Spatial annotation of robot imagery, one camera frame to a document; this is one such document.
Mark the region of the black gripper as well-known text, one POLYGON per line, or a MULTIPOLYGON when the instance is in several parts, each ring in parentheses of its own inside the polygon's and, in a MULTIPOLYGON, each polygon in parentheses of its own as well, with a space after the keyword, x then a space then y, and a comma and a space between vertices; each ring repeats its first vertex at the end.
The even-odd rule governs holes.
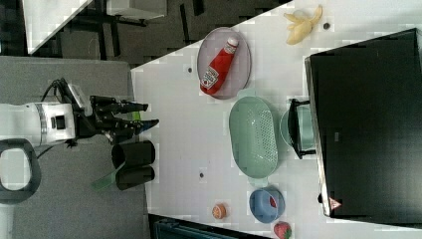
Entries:
MULTIPOLYGON (((79 139, 89 138, 96 134, 103 134, 104 132, 110 131, 110 124, 106 123, 104 119, 104 115, 107 116, 108 112, 101 112, 100 108, 114 104, 115 98, 90 96, 89 100, 90 107, 93 110, 89 116, 86 116, 81 108, 79 108, 76 104, 73 104, 76 137, 68 139, 67 144, 77 144, 79 139)), ((147 109, 148 104, 120 102, 115 105, 113 111, 118 114, 127 114, 133 112, 145 112, 147 109)), ((111 135, 113 139, 131 139, 134 136, 156 126, 158 123, 158 119, 122 119, 115 124, 114 129, 111 131, 111 135)))

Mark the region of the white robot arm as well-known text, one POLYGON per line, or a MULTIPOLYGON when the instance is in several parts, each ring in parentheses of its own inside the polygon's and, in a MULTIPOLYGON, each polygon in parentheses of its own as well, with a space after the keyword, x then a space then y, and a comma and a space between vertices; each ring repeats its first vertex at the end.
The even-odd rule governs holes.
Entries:
POLYGON ((121 114, 144 112, 147 104, 91 96, 83 104, 28 103, 1 106, 1 161, 24 164, 24 172, 1 174, 1 202, 18 204, 30 198, 42 179, 38 147, 65 143, 74 146, 82 138, 103 134, 117 144, 156 126, 156 119, 122 119, 121 114))

